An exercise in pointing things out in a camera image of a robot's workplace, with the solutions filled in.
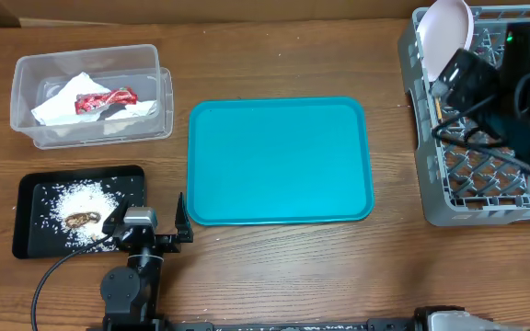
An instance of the gray plastic crate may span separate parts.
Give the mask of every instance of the gray plastic crate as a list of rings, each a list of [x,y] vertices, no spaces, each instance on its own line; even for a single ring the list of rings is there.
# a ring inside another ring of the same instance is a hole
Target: gray plastic crate
[[[416,115],[419,145],[415,156],[424,216],[438,226],[507,224],[530,219],[530,197],[519,169],[483,154],[437,142],[431,136],[438,118],[435,101],[428,93],[431,84],[421,65],[421,37],[416,31],[428,9],[414,11],[398,41],[404,90]],[[477,6],[471,10],[475,27],[470,50],[498,67],[504,54],[507,24],[530,22],[530,6]],[[444,120],[457,113],[442,106]],[[448,133],[463,139],[475,126],[472,120],[461,119]]]

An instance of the wire grid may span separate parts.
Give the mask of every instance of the wire grid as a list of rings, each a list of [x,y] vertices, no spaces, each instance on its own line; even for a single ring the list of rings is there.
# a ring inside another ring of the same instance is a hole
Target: wire grid
[[[475,31],[470,50],[499,68],[504,54],[505,26],[499,29],[492,26],[481,28],[477,24]],[[442,113],[444,120],[447,120],[456,116],[459,111],[444,106]],[[462,118],[444,132],[463,140],[466,133],[476,127],[473,120]],[[492,139],[485,133],[478,132],[472,137],[472,142],[492,143]],[[471,205],[481,208],[500,204],[530,205],[524,175],[514,165],[447,143],[442,143],[442,147],[441,157],[447,171],[444,188],[455,206]],[[514,152],[508,149],[501,148],[499,152],[514,156]]]

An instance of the brown food item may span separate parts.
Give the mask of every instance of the brown food item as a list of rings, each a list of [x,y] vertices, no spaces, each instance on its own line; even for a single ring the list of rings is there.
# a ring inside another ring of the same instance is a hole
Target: brown food item
[[[76,229],[89,222],[97,223],[101,220],[101,215],[98,212],[79,212],[68,216],[64,219],[66,226],[71,229]]]

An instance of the brown wall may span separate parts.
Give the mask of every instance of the brown wall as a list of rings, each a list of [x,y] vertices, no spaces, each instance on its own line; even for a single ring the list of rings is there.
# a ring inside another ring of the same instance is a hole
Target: brown wall
[[[0,0],[16,17],[118,24],[410,17],[432,0]],[[530,0],[468,0],[471,6]]]

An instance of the wooden table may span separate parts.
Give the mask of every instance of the wooden table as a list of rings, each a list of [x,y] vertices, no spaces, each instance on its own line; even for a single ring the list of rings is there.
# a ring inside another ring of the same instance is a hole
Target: wooden table
[[[437,228],[423,217],[416,129],[397,40],[406,20],[0,29],[0,330],[28,330],[29,305],[53,259],[11,254],[17,185],[28,173],[137,164],[161,232],[186,187],[188,116],[206,99],[351,96],[365,107],[376,204],[357,223],[194,225],[195,243],[168,256],[160,309],[173,322],[361,321],[456,304],[530,324],[530,223]],[[41,151],[9,127],[24,55],[154,44],[173,75],[175,128],[166,140]],[[42,330],[99,325],[99,283],[121,253],[76,257],[40,296]]]

